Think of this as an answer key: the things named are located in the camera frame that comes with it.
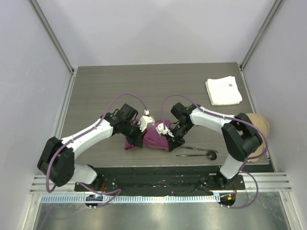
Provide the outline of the magenta cloth napkin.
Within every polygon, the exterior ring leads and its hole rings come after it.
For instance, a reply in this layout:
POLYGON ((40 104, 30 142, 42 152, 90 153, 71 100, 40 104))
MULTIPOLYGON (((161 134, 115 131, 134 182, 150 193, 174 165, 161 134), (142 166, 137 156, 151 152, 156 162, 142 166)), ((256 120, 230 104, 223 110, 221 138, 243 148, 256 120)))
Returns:
POLYGON ((143 148, 169 151, 169 145, 166 137, 160 136, 156 131, 156 127, 162 122, 162 120, 157 120, 153 126, 147 127, 146 133, 143 133, 142 135, 138 134, 132 139, 126 138, 124 150, 136 150, 138 147, 131 145, 131 143, 133 143, 142 144, 143 148))

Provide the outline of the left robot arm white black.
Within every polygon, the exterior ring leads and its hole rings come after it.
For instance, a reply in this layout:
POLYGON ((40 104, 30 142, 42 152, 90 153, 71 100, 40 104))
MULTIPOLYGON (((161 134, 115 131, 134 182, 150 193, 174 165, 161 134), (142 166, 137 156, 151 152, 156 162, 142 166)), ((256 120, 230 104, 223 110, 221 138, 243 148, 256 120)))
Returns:
POLYGON ((100 190, 102 175, 93 166, 79 165, 75 160, 91 146, 115 134, 124 135, 131 145, 141 148, 146 129, 154 124, 154 119, 145 114, 134 123, 133 116, 106 113, 76 134, 63 139, 51 137, 37 163, 38 169, 46 176, 47 191, 52 192, 70 181, 84 184, 91 191, 100 190))

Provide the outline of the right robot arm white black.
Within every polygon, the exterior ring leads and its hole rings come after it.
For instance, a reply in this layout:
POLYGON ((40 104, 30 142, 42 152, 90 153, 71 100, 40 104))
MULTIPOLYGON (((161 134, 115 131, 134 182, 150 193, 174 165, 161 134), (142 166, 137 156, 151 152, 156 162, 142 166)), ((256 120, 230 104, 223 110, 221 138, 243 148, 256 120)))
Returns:
POLYGON ((223 135, 228 157, 216 173, 216 185, 222 189, 233 185, 244 162, 263 143, 259 130, 244 113, 224 115, 199 105, 185 107, 177 103, 171 114, 177 119, 177 124, 174 128, 162 128, 169 152, 185 143, 184 136, 194 126, 206 127, 223 135))

